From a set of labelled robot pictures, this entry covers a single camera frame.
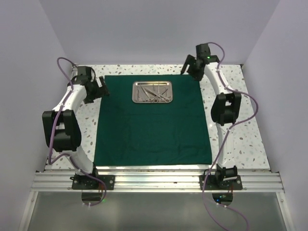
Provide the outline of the steel hemostat forceps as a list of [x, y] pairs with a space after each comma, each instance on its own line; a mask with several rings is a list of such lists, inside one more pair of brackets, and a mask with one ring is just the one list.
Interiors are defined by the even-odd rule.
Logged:
[[164, 96], [163, 90], [166, 90], [166, 85], [158, 83], [158, 85], [157, 85], [158, 96], [160, 98], [164, 98], [165, 99], [166, 97]]

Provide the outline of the steel tweezers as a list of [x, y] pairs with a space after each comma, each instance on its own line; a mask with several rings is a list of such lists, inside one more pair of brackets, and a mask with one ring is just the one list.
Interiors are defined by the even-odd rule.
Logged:
[[140, 101], [144, 101], [141, 87], [138, 86], [137, 89], [138, 89], [138, 98], [139, 98], [139, 100]]
[[148, 99], [154, 98], [155, 95], [151, 91], [149, 91], [147, 88], [143, 88], [143, 90], [144, 90], [146, 96], [148, 97]]

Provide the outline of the dark green surgical cloth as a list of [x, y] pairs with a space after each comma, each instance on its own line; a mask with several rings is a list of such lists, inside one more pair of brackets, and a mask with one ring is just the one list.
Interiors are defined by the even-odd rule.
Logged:
[[[170, 103], [134, 103], [136, 81], [169, 81]], [[106, 76], [94, 163], [98, 166], [211, 164], [200, 84], [189, 75]]]

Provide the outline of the steel surgical scissors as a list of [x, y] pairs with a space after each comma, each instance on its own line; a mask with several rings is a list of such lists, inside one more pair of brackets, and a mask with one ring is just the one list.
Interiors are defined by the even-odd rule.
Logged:
[[153, 90], [149, 90], [148, 88], [142, 88], [145, 94], [148, 94], [148, 99], [146, 102], [149, 103], [170, 103], [171, 98], [164, 96], [161, 93], [155, 92]]

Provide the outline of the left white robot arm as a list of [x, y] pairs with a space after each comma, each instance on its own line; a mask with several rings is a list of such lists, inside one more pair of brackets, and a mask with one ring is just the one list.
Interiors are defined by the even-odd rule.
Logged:
[[77, 74], [69, 79], [67, 91], [61, 101], [42, 114], [46, 144], [49, 148], [48, 164], [66, 157], [75, 169], [71, 178], [73, 189], [106, 189], [98, 170], [81, 146], [82, 134], [76, 113], [82, 103], [93, 103], [109, 95], [103, 77], [97, 77], [93, 68], [78, 66]]

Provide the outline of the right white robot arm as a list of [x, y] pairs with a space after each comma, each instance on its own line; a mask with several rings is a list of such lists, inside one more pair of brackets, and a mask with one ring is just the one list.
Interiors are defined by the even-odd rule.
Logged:
[[196, 46], [196, 57], [188, 55], [180, 71], [188, 73], [194, 80], [201, 81], [206, 76], [216, 94], [211, 108], [211, 118], [218, 132], [219, 151], [213, 165], [214, 175], [204, 177], [205, 185], [210, 188], [216, 185], [226, 189], [238, 178], [238, 170], [234, 158], [234, 144], [231, 126], [236, 123], [241, 105], [241, 94], [236, 93], [219, 71], [220, 60], [212, 55], [207, 43]]

